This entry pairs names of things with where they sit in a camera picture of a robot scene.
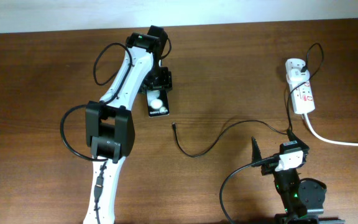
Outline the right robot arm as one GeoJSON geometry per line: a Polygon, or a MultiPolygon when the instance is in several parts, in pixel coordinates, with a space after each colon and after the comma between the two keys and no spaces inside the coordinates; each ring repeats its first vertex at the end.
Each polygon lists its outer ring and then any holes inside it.
{"type": "Polygon", "coordinates": [[[318,223],[323,214],[327,186],[312,179],[300,179],[298,168],[306,163],[309,146],[293,132],[288,131],[289,141],[280,145],[280,151],[263,159],[255,138],[252,141],[252,167],[261,167],[262,175],[272,174],[277,193],[285,213],[276,214],[275,223],[318,223]]]}

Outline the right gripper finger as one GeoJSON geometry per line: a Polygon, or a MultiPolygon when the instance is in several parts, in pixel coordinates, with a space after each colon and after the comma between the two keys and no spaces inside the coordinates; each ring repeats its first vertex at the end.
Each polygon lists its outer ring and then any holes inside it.
{"type": "Polygon", "coordinates": [[[255,137],[251,137],[252,143],[252,167],[259,166],[259,162],[262,160],[261,152],[255,137]]]}
{"type": "Polygon", "coordinates": [[[287,136],[288,139],[290,141],[296,141],[298,143],[298,145],[302,148],[302,149],[307,149],[308,145],[305,144],[301,139],[299,139],[297,136],[295,136],[295,134],[293,133],[293,131],[291,129],[287,130],[287,136]]]}

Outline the black flip smartphone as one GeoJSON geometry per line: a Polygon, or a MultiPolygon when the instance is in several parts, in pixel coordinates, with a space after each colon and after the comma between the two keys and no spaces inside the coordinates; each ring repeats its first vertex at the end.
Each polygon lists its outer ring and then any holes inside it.
{"type": "Polygon", "coordinates": [[[170,114],[166,90],[147,90],[146,97],[149,117],[168,116],[170,114]]]}

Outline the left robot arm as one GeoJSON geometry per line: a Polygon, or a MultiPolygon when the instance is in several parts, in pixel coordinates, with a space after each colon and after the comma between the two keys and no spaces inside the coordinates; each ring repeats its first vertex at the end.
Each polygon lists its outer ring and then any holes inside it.
{"type": "Polygon", "coordinates": [[[114,223],[119,174],[135,140],[132,106],[138,93],[161,94],[172,89],[172,73],[162,66],[168,34],[151,26],[133,33],[124,45],[124,61],[99,102],[86,105],[86,144],[93,160],[93,180],[84,223],[114,223]]]}

